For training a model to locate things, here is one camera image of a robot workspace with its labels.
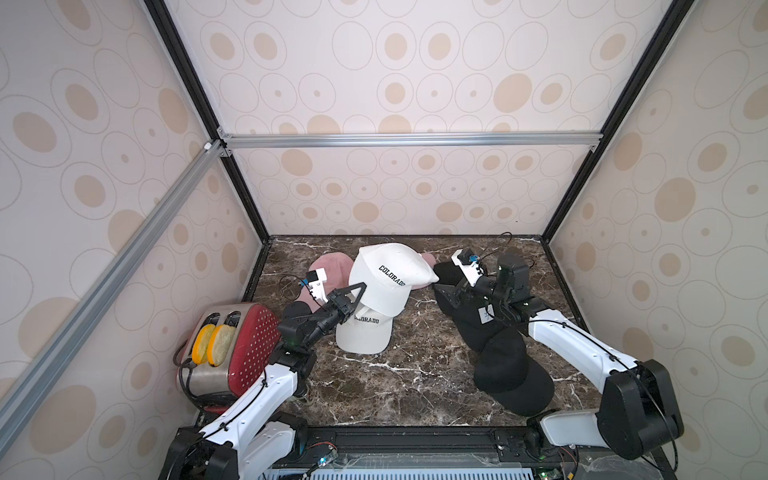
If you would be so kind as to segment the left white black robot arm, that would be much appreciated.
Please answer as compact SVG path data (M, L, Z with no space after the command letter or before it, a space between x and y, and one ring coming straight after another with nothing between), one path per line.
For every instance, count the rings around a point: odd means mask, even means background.
M352 317L367 290L363 282L336 289L316 312L293 302L277 325L280 340L263 373L232 406L198 430L182 428L166 455L161 479L256 479L275 462L301 455L306 422L277 409L306 392L317 356L314 345Z

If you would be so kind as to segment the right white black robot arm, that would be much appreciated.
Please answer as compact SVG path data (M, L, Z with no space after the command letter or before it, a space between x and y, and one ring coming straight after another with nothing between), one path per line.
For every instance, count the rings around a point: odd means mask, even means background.
M530 289L529 265L501 255L489 271L471 250L438 263L432 288L441 311L477 353L478 390L528 420L527 447L607 448L635 460L684 434L672 380L655 360L641 361L596 339ZM600 393L596 409L554 412L554 380L528 353L532 339L560 356Z

